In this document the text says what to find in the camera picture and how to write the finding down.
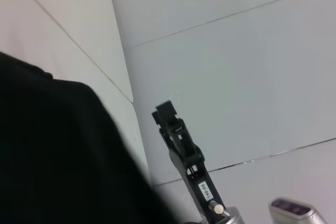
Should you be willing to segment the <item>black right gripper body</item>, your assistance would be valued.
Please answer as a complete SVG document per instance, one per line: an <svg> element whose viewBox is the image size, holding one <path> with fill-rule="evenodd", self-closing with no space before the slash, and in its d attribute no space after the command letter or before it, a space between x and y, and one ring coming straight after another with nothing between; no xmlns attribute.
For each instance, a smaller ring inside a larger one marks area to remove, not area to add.
<svg viewBox="0 0 336 224"><path fill-rule="evenodd" d="M185 124L182 131L162 131L160 134L202 219L205 223L225 223L226 207L208 174L202 151L192 141Z"/></svg>

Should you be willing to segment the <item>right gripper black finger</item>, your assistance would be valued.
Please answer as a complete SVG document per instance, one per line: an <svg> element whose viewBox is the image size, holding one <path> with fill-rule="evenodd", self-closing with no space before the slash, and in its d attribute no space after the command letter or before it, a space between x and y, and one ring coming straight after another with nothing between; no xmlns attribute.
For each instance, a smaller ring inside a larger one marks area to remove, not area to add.
<svg viewBox="0 0 336 224"><path fill-rule="evenodd" d="M170 100L158 105L156 111L159 112L164 123L163 131L182 131L184 129L184 124L177 117L177 112Z"/></svg>
<svg viewBox="0 0 336 224"><path fill-rule="evenodd" d="M152 116L153 116L153 119L154 119L156 125L159 128L159 131L162 132L162 130L164 129L164 123L162 121L162 118L161 118L159 112L158 111L154 111L152 113Z"/></svg>

